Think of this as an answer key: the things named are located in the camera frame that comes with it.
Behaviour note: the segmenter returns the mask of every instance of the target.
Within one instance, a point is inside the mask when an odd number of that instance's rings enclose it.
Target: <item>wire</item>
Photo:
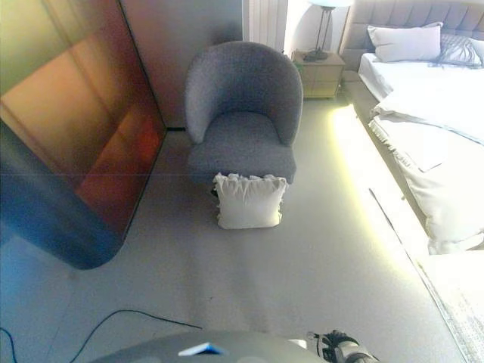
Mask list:
[[[91,339],[91,337],[93,336],[93,334],[95,333],[95,331],[107,320],[109,319],[110,317],[112,317],[113,315],[115,314],[118,314],[120,312],[135,312],[135,313],[138,313],[138,314],[142,314],[142,315],[146,315],[146,316],[149,316],[150,318],[153,318],[153,319],[157,319],[157,320],[161,320],[161,321],[167,321],[169,323],[173,323],[173,324],[178,324],[178,325],[183,325],[185,327],[195,327],[197,329],[203,329],[202,327],[199,327],[198,325],[192,325],[192,324],[189,324],[189,323],[182,323],[180,321],[175,321],[175,320],[170,320],[170,319],[166,319],[166,318],[161,318],[159,316],[155,316],[155,315],[152,315],[152,314],[148,314],[147,312],[142,312],[140,310],[134,310],[134,309],[120,309],[120,310],[116,310],[115,312],[111,312],[106,318],[104,318],[103,320],[101,320],[101,322],[98,323],[98,325],[95,326],[95,328],[93,330],[91,330],[91,333],[88,335],[87,338],[85,338],[84,340],[84,343],[82,344],[81,348],[79,349],[79,351],[77,352],[77,354],[74,356],[74,358],[72,358],[71,361],[69,361],[69,363],[73,363],[77,357],[79,357],[79,355],[81,354],[82,350],[85,348],[86,344],[88,343],[88,341]]]
[[[8,332],[7,329],[4,329],[3,327],[0,327],[0,331],[3,331],[5,334],[7,334],[8,339],[10,340],[10,346],[12,347],[12,357],[14,359],[14,363],[17,363],[17,357],[15,356],[15,345],[14,345],[14,338],[12,335]]]
[[[74,358],[72,358],[69,363],[73,363],[77,357],[79,357],[79,355],[81,354],[81,352],[83,351],[83,349],[85,348],[85,346],[87,345],[88,341],[92,338],[92,336],[94,335],[95,331],[106,321],[108,320],[109,318],[111,318],[112,316],[120,313],[120,312],[134,312],[134,313],[137,313],[137,314],[142,314],[142,315],[146,315],[146,316],[149,316],[150,318],[153,318],[153,319],[156,319],[156,320],[160,320],[160,321],[166,321],[168,323],[173,323],[173,324],[178,324],[178,325],[182,325],[182,326],[185,326],[185,327],[194,327],[194,328],[197,328],[197,329],[203,329],[202,327],[199,327],[198,325],[193,325],[193,324],[189,324],[189,323],[184,323],[184,322],[181,322],[181,321],[176,321],[176,320],[171,320],[171,319],[167,319],[167,318],[161,318],[159,316],[156,316],[156,315],[152,315],[152,314],[148,314],[147,312],[142,312],[141,310],[134,310],[134,309],[120,309],[120,310],[116,310],[115,312],[111,312],[106,318],[104,318],[103,320],[101,320],[96,326],[94,329],[91,330],[91,333],[89,333],[88,337],[85,338],[84,340],[84,343],[82,344],[81,348],[77,351],[76,355],[74,356]],[[11,336],[11,334],[8,332],[8,330],[4,329],[3,327],[0,327],[0,330],[1,331],[4,331],[7,335],[8,335],[8,339],[10,340],[10,345],[12,347],[12,357],[14,358],[14,363],[17,363],[17,357],[15,356],[15,347],[14,347],[14,338]]]
[[[316,337],[316,351],[318,352],[318,357],[321,357],[321,338],[319,336]]]

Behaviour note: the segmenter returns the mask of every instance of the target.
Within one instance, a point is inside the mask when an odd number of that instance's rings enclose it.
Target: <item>bed frame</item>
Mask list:
[[[340,47],[341,58],[346,63],[343,72],[343,92],[353,103],[358,118],[367,129],[373,143],[393,174],[422,226],[425,215],[411,193],[392,153],[369,129],[370,110],[377,99],[368,91],[357,74],[361,56],[373,53],[374,46],[368,36],[368,25],[411,28],[442,21],[443,33],[484,39],[484,3],[424,1],[424,0],[355,0],[346,22]]]

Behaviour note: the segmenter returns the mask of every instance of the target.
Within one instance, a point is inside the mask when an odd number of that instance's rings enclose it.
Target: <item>white curtain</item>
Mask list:
[[[243,0],[244,40],[284,50],[288,0]]]

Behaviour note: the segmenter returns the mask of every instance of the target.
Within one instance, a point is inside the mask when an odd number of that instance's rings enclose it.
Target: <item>lamp base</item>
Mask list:
[[[315,49],[314,51],[309,51],[304,56],[305,62],[317,62],[317,61],[324,61],[329,54],[323,51],[321,48]]]

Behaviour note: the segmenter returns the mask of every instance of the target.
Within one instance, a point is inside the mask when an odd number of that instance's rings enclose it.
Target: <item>chair seat cushion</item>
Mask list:
[[[191,149],[188,171],[196,182],[211,183],[220,172],[246,177],[272,174],[292,183],[296,162],[292,148],[281,144],[269,118],[233,112],[210,123],[203,142]]]

